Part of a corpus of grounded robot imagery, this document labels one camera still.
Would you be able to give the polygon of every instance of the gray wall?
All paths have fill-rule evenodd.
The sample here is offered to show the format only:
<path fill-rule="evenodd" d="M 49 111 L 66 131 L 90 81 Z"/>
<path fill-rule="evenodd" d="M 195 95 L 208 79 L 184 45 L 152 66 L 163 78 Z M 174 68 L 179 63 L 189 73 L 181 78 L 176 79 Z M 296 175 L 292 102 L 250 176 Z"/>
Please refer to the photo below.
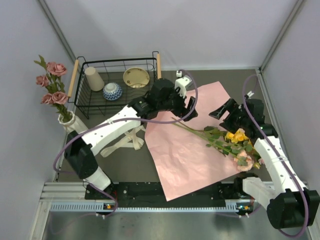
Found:
<path fill-rule="evenodd" d="M 260 66 L 296 0 L 51 0 L 76 56 L 150 56 L 162 69 Z"/>
<path fill-rule="evenodd" d="M 297 174 L 320 192 L 320 1 L 307 0 L 265 71 Z"/>
<path fill-rule="evenodd" d="M 64 63 L 67 86 L 73 64 L 35 0 L 1 1 L 0 22 L 0 239 L 23 240 L 65 137 L 55 109 L 40 104 L 33 60 Z"/>

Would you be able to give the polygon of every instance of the flower bouquet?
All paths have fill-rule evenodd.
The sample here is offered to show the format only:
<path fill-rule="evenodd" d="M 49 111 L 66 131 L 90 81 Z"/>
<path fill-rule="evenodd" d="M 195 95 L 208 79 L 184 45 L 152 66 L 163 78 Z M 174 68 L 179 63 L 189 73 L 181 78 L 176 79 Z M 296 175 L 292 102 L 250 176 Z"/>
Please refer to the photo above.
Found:
<path fill-rule="evenodd" d="M 237 169 L 241 172 L 249 171 L 252 167 L 260 169 L 264 163 L 241 128 L 233 134 L 215 126 L 206 126 L 203 130 L 195 130 L 181 122 L 173 124 L 206 140 L 208 148 L 215 148 L 224 156 L 231 155 L 237 163 Z"/>
<path fill-rule="evenodd" d="M 61 81 L 61 76 L 67 73 L 66 67 L 62 63 L 54 61 L 45 62 L 45 59 L 39 55 L 40 61 L 34 61 L 36 64 L 44 68 L 45 74 L 36 77 L 36 84 L 47 89 L 47 93 L 42 97 L 41 103 L 55 107 L 61 114 L 62 122 L 71 121 L 72 114 L 67 110 L 65 103 L 68 96 L 65 91 L 65 85 Z"/>

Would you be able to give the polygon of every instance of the gray table surface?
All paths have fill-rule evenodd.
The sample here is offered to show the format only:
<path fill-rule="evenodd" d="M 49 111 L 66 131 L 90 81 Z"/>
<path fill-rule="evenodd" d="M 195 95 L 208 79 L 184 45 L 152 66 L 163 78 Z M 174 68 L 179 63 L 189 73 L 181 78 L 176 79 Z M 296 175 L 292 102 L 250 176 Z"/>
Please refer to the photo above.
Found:
<path fill-rule="evenodd" d="M 58 232 L 80 212 L 55 212 L 53 231 Z M 296 234 L 299 229 L 287 229 Z M 287 240 L 274 229 L 264 209 L 241 219 L 213 213 L 116 213 L 110 218 L 86 216 L 52 235 L 48 226 L 43 240 Z M 311 239 L 307 231 L 297 240 Z"/>
<path fill-rule="evenodd" d="M 242 86 L 245 79 L 255 74 L 254 70 L 197 70 L 190 72 L 198 86 L 220 82 L 230 97 L 234 98 L 238 103 L 242 103 Z M 175 74 L 175 71 L 163 71 L 162 77 L 175 80 Z M 251 81 L 247 89 L 248 91 L 253 90 L 254 87 L 255 81 Z M 259 86 L 256 88 L 254 97 L 263 100 Z M 112 115 L 93 115 L 90 116 L 89 119 L 86 119 L 79 110 L 76 111 L 76 114 L 88 128 L 92 128 L 109 117 L 112 117 Z M 265 115 L 266 122 L 270 122 L 267 108 L 265 108 Z M 140 131 L 138 136 L 144 138 L 144 132 Z M 159 182 L 156 166 L 146 144 L 137 151 L 133 148 L 119 148 L 106 158 L 98 154 L 96 160 L 99 166 L 114 182 Z M 72 171 L 66 160 L 63 161 L 61 169 L 64 171 Z M 270 176 L 264 167 L 260 170 L 253 169 L 252 172 L 257 173 L 263 181 L 270 180 Z M 231 181 L 234 177 L 235 176 L 229 177 L 226 181 Z M 80 181 L 76 175 L 65 173 L 60 174 L 58 180 L 59 182 Z"/>

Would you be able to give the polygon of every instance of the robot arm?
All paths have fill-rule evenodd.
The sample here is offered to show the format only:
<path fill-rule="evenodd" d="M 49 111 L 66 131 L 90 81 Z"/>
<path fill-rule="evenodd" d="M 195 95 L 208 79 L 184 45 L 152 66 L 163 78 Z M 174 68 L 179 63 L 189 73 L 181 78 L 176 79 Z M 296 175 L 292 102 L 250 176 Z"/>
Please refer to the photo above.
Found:
<path fill-rule="evenodd" d="M 229 115 L 220 124 L 228 131 L 235 133 L 239 128 L 245 131 L 246 136 L 254 144 L 260 154 L 272 179 L 274 189 L 267 187 L 260 178 L 248 177 L 242 181 L 242 189 L 251 195 L 267 211 L 271 225 L 276 229 L 300 227 L 304 223 L 304 203 L 294 180 L 290 177 L 282 162 L 285 162 L 295 176 L 308 202 L 308 226 L 312 225 L 320 203 L 320 196 L 316 190 L 308 190 L 305 184 L 297 177 L 288 158 L 283 152 L 278 134 L 271 124 L 265 123 L 264 104 L 259 99 L 250 99 L 247 94 L 246 104 L 261 130 L 280 153 L 280 157 L 272 150 L 267 140 L 249 118 L 243 104 L 240 106 L 235 100 L 229 99 L 219 109 L 209 115 L 220 119 L 228 111 Z"/>
<path fill-rule="evenodd" d="M 133 99 L 120 112 L 101 123 L 101 125 L 105 123 L 109 125 L 85 134 L 67 148 L 64 156 L 80 179 L 102 191 L 111 184 L 111 180 L 98 166 L 95 156 L 111 141 L 141 124 L 139 120 L 119 122 L 115 120 L 125 118 L 150 120 L 160 111 L 171 111 L 175 116 L 182 118 L 191 111 L 195 98 L 190 98 L 187 107 L 185 107 L 185 100 L 186 88 L 191 85 L 192 80 L 187 75 L 182 76 L 178 71 L 177 77 L 175 84 L 165 78 L 155 81 L 145 96 Z M 185 121 L 197 116 L 198 113 L 194 110 Z M 77 135 L 75 131 L 71 132 L 67 141 L 69 142 Z"/>

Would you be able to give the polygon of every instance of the yellow plate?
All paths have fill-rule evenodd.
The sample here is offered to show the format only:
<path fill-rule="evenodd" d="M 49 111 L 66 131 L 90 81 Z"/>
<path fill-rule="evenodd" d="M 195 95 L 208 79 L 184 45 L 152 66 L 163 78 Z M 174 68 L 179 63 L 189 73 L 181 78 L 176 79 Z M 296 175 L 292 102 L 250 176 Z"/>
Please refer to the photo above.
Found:
<path fill-rule="evenodd" d="M 132 67 L 124 72 L 123 81 L 131 88 L 143 88 L 148 85 L 150 76 L 142 68 Z"/>

